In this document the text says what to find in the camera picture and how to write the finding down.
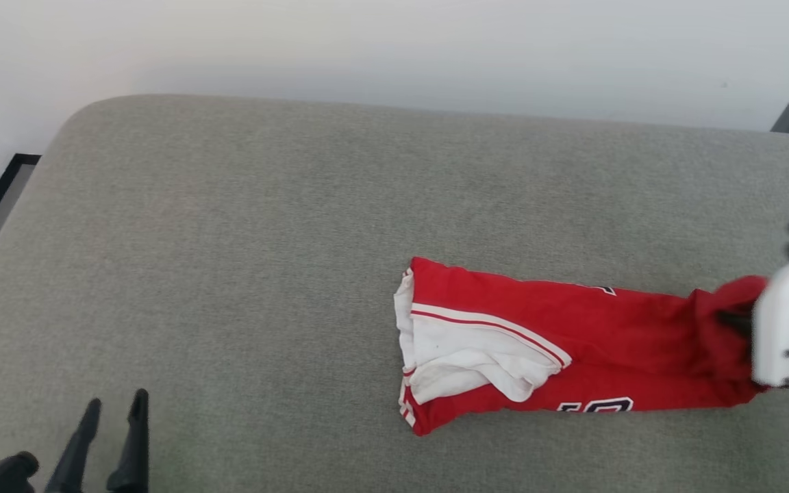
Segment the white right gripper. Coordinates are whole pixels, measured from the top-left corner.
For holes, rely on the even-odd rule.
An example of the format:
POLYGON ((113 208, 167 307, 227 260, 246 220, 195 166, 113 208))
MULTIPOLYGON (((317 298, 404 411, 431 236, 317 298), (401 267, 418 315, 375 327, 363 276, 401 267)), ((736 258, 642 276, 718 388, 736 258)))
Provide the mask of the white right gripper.
POLYGON ((789 385, 789 263, 768 281, 751 312, 717 311, 715 318, 743 338, 752 338, 756 383, 789 385))

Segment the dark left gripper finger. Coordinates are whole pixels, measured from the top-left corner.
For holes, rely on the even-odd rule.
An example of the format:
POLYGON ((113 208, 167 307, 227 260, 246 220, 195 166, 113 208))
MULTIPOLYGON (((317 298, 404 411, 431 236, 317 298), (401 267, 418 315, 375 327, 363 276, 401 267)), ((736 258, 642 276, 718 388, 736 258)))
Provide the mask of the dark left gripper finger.
POLYGON ((96 437, 101 415, 101 400, 88 403, 78 427, 70 437, 44 492, 82 492, 90 445, 96 437))
POLYGON ((110 474, 109 492, 149 491, 149 393, 139 389, 127 415, 128 431, 115 470, 110 474))

